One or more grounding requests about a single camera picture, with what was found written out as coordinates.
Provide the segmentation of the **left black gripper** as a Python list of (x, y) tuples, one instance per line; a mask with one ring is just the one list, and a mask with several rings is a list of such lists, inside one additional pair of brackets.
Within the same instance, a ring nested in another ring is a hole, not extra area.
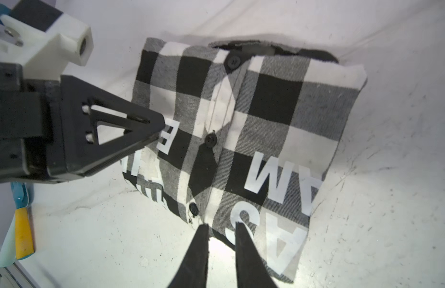
[(19, 64), (0, 62), (0, 184), (56, 184), (48, 172), (53, 142), (50, 103), (60, 100), (67, 172), (92, 176), (155, 141), (164, 116), (74, 76), (25, 79)]

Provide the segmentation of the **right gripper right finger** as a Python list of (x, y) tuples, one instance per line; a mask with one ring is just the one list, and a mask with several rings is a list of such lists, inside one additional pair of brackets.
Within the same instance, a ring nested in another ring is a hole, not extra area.
[(244, 223), (236, 223), (235, 237), (238, 288), (277, 288)]

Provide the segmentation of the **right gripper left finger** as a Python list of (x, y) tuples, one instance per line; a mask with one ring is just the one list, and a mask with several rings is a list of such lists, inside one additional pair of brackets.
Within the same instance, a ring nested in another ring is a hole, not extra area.
[(208, 279), (209, 226), (202, 224), (188, 247), (169, 288), (205, 288)]

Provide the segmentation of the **black white checkered shirt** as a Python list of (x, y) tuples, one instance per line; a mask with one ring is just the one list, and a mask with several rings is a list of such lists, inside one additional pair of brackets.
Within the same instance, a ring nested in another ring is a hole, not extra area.
[(166, 127), (122, 160), (124, 178), (227, 246), (245, 223), (269, 274), (291, 283), (312, 203), (366, 81), (363, 66), (320, 50), (148, 38), (132, 102)]

